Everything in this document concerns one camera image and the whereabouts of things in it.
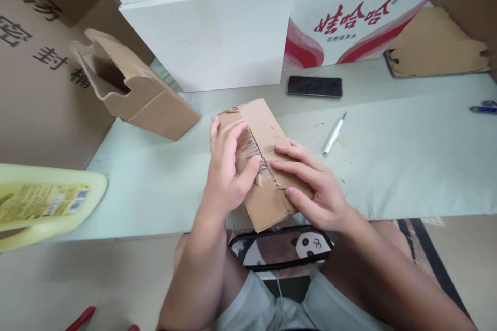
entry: bottle label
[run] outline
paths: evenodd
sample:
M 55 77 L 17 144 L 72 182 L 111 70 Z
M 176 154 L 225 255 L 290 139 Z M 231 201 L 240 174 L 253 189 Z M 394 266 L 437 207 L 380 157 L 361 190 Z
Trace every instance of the bottle label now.
M 89 195 L 86 184 L 0 185 L 0 226 L 72 215 Z

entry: tile floor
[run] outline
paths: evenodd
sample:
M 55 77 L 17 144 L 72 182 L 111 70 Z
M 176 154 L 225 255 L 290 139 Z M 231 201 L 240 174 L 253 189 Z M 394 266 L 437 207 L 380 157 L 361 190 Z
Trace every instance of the tile floor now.
M 480 330 L 497 329 L 497 215 L 425 225 Z M 45 243 L 0 255 L 0 330 L 64 331 L 90 305 L 86 331 L 153 331 L 179 237 Z

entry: barcode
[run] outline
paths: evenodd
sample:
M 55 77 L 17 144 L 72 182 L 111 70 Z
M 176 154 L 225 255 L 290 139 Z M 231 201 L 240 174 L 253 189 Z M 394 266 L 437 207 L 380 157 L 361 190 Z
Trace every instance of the barcode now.
M 88 195 L 88 190 L 80 190 L 78 191 L 78 196 L 76 198 L 86 198 Z
M 59 204 L 62 202 L 63 198 L 64 198 L 63 195 L 57 195 L 43 213 L 43 217 L 50 216 L 57 209 Z
M 69 212 L 76 212 L 77 210 L 79 210 L 79 208 L 81 207 L 83 202 L 84 202 L 83 199 L 75 200 L 74 203 L 72 204 L 71 208 L 69 209 Z

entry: forearm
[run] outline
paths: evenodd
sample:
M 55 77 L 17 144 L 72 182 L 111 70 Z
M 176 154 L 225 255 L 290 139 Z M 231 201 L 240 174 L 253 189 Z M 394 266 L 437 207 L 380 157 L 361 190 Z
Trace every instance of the forearm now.
M 160 312 L 161 327 L 202 329 L 215 319 L 225 257 L 225 220 L 200 206 Z
M 376 279 L 364 285 L 383 292 L 375 305 L 394 328 L 474 329 L 445 292 L 355 210 L 342 238 Z

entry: red wave graphic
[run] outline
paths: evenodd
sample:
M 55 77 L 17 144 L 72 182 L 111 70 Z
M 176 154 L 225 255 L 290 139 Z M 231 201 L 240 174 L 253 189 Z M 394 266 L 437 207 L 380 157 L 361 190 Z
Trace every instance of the red wave graphic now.
M 318 67 L 323 64 L 325 54 L 321 45 L 304 34 L 290 18 L 286 34 L 284 70 Z
M 395 20 L 387 23 L 386 25 L 380 27 L 379 29 L 373 31 L 369 35 L 359 40 L 344 54 L 342 54 L 342 56 L 338 59 L 337 64 L 355 62 L 359 59 L 365 59 L 365 57 L 371 56 L 372 53 L 383 53 L 385 49 L 380 51 L 380 47 L 384 46 L 384 48 L 387 48 L 388 42 L 395 39 L 402 32 L 402 30 L 416 16 L 416 14 L 421 10 L 421 8 L 426 4 L 427 1 L 428 0 L 423 0 L 407 13 L 401 15 Z

